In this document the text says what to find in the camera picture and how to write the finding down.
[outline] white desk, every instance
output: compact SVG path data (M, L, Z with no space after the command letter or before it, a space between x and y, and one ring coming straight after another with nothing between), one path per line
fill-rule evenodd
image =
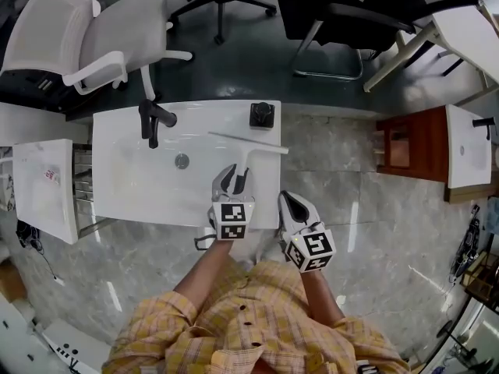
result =
M17 144L12 153L17 218L69 244L78 241L72 153L67 139ZM45 178L48 169L57 181Z
M369 92L388 73L410 58L425 41L452 51L499 83L499 37L475 6L467 6L433 14L428 25L364 83L364 91Z

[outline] chair wheel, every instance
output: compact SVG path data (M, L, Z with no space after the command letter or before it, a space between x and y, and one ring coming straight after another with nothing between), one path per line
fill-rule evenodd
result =
M277 13L278 13L278 9L266 9L266 10L265 10L265 14L266 14L269 18L271 18L271 17L275 16L275 14L277 14Z
M163 94L161 94L159 91L154 91L154 99L153 99L153 102L157 103L162 97L163 97Z
M222 36L215 36L213 38L213 40L215 41L216 44L220 45L220 44L223 44L225 42L225 39L222 37Z

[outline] yellow plaid shirt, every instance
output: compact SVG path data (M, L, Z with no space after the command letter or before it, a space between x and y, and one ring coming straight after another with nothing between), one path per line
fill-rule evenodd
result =
M299 271L231 261L203 310L171 291L139 304L103 373L251 373L257 360L276 372L355 373L357 360L382 372L408 372L390 342L362 319L330 328L310 318Z

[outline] tabletop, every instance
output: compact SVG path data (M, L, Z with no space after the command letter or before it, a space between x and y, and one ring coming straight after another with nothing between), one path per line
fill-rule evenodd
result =
M499 83L499 37L475 6L436 12L432 20L449 50Z
M17 218L69 244L78 241L72 154L67 139L17 144L12 152Z

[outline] black soap dispenser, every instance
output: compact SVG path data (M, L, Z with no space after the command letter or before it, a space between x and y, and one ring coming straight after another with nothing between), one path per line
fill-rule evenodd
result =
M254 129L272 129L274 127L275 106L268 103L252 103L249 113L249 126Z

